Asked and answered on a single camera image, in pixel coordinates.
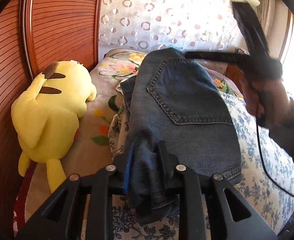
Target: curtain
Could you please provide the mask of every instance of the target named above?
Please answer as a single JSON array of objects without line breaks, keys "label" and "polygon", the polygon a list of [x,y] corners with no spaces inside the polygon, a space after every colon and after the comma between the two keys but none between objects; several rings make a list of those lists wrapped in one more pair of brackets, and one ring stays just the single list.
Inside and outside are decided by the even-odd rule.
[{"label": "curtain", "polygon": [[262,3],[258,6],[260,24],[266,37],[268,37],[268,33],[274,21],[274,7],[275,0],[262,0]]},{"label": "curtain", "polygon": [[230,1],[102,0],[100,54],[113,48],[233,51],[242,35]]}]

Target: human hand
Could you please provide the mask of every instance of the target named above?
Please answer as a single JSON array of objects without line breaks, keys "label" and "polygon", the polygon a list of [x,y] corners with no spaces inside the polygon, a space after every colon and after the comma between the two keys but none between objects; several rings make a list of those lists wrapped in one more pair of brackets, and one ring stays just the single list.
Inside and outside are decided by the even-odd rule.
[{"label": "human hand", "polygon": [[240,83],[246,102],[246,109],[249,114],[258,118],[266,114],[265,108],[259,102],[257,91],[267,92],[272,98],[272,108],[267,109],[267,111],[269,111],[266,115],[267,128],[281,125],[281,123],[286,120],[290,112],[290,98],[281,80],[255,81],[249,83],[245,77],[242,77]]}]

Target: yellow plush toy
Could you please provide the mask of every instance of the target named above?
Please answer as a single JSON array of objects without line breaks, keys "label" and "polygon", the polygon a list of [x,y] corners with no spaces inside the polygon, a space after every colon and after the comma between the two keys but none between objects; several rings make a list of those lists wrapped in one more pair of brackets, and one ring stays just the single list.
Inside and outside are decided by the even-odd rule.
[{"label": "yellow plush toy", "polygon": [[30,160],[46,163],[51,192],[66,179],[60,159],[71,147],[86,110],[97,90],[88,70],[75,61],[52,62],[11,107],[11,117],[23,150],[21,176]]}]

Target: black cable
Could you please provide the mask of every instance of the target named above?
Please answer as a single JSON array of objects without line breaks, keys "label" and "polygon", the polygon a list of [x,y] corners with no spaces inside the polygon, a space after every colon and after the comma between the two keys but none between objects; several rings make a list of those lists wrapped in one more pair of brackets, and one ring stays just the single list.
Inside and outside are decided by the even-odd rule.
[{"label": "black cable", "polygon": [[288,192],[287,190],[285,190],[283,187],[281,187],[277,182],[275,182],[273,180],[273,178],[271,178],[271,176],[269,175],[269,173],[266,170],[266,166],[265,166],[265,162],[264,162],[264,158],[262,156],[262,151],[261,151],[261,145],[260,145],[260,138],[259,138],[259,131],[258,131],[258,108],[259,108],[259,104],[257,104],[257,110],[256,110],[256,127],[257,127],[257,140],[258,140],[258,148],[259,148],[259,154],[260,154],[260,159],[261,159],[261,163],[262,163],[262,167],[264,169],[265,174],[267,175],[267,177],[271,180],[271,182],[273,184],[275,184],[279,189],[281,189],[282,191],[284,191],[285,193],[287,193],[288,195],[294,197],[294,195],[290,192]]}]

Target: metal screw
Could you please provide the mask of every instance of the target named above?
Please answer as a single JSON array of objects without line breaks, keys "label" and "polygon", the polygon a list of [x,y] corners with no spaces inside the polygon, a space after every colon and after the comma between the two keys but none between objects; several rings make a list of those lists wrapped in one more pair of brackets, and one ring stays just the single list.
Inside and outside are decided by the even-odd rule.
[{"label": "metal screw", "polygon": [[215,174],[213,175],[213,178],[214,178],[215,180],[220,181],[220,180],[222,180],[224,177],[223,177],[220,173],[215,173]]},{"label": "metal screw", "polygon": [[186,166],[185,165],[182,165],[182,164],[179,164],[176,166],[176,169],[178,171],[185,171],[186,170]]},{"label": "metal screw", "polygon": [[108,171],[114,171],[115,169],[116,169],[116,166],[115,165],[108,165],[106,167],[106,170],[108,170]]},{"label": "metal screw", "polygon": [[80,178],[80,176],[78,175],[78,174],[71,174],[70,176],[69,176],[69,180],[71,180],[71,181],[76,181],[76,180],[78,180]]}]

